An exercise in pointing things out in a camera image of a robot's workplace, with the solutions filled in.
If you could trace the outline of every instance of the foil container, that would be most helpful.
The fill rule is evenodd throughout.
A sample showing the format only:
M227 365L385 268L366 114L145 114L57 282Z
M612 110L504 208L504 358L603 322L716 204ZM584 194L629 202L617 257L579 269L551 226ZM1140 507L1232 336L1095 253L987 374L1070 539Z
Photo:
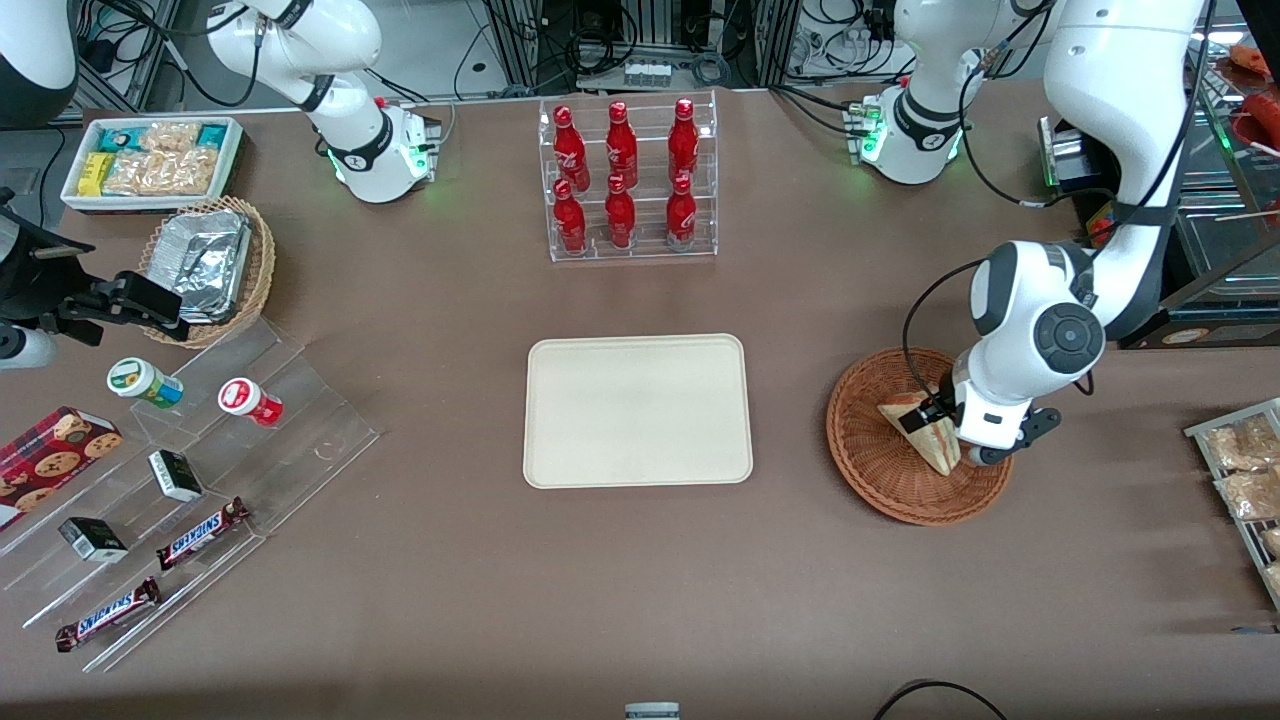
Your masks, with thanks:
M160 228L147 278L182 296L179 316L221 324L236 315L253 223L236 210L184 214Z

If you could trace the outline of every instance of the acrylic display stand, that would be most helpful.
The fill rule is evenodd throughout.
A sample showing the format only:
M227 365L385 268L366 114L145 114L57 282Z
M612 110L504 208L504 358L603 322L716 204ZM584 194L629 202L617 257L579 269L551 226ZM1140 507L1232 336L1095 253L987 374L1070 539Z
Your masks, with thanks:
M698 169L694 173L692 196L698 201L694 242L687 251L677 252L667 246L667 199L671 197L667 136L676 118L676 100L694 101L694 124L698 126ZM618 250L609 242L608 218L604 200L609 196L609 161L604 138L609 132L609 102L612 97L581 96L544 100L539 108L538 149L543 168L543 202L547 206L547 237L552 261L591 260L684 260L716 255L719 249L717 218L717 135L716 95L713 92L637 94L627 95L627 115L636 132L640 150L640 182L631 188L636 204L636 238L630 250ZM573 124L586 143L586 165L591 173L590 188L577 195L586 213L586 252L570 255L556 232L552 208L556 196L552 183L559 177L556 164L556 124L550 115L559 105L573 111Z
M280 527L378 433L325 384L301 346L259 319L221 338L173 373L186 393L160 410L146 402L116 423L124 443L100 461L96 479L73 480L0 536L0 582L23 628L49 638L155 575L164 602L128 616L72 651L83 670L109 670ZM247 377L284 402L274 428L218 407L216 393ZM205 488L195 502L160 493L147 457L157 448L182 452ZM211 544L160 573L155 551L166 547L239 496L252 515ZM128 546L114 565L81 560L58 527L70 516L100 518Z

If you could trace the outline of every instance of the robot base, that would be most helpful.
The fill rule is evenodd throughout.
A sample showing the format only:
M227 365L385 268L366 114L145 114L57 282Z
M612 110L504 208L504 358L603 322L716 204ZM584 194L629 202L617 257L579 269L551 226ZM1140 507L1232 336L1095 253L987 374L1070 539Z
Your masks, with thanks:
M402 108L384 108L392 120L392 141L367 170L342 167L329 154L338 179L365 202L390 202L422 182L435 179L440 128L426 127L421 115Z
M845 129L859 133L849 138L849 156L855 165L870 165L893 182L923 184L938 177L956 158L964 131L956 132L950 149L941 146L946 137L940 133L938 149L922 151L893 118L893 102L901 94L901 87L891 87L879 95L868 95L860 105L854 104L844 113Z

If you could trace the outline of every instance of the red cookie box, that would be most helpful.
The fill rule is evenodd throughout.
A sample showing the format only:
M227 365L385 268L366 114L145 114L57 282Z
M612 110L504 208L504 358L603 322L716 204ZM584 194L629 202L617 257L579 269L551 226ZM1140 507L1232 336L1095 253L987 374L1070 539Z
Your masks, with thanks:
M123 438L111 423L59 407L0 447L0 530L35 510Z

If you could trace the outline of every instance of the brand logo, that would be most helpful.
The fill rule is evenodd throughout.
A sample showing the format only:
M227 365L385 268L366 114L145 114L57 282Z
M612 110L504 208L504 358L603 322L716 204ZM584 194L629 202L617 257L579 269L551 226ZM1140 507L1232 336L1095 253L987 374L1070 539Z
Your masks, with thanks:
M210 519L205 520L204 523L196 525L195 528L192 528L191 530L188 530L187 534L184 534L180 538L173 541L173 544L169 546L169 555L178 556L178 555L186 552L187 550L192 550L196 543L198 543L200 541L205 539L210 533L212 533L214 530L216 530L218 527L221 525L221 524L223 524L223 514L219 512L218 515L214 515L212 518L210 518Z
M133 605L133 593L122 597L120 600L113 602L111 605L108 605L106 607L81 620L79 626L76 628L76 634L83 635L90 630L93 630L101 625L105 625L106 623L110 623L116 614L128 609L131 605Z

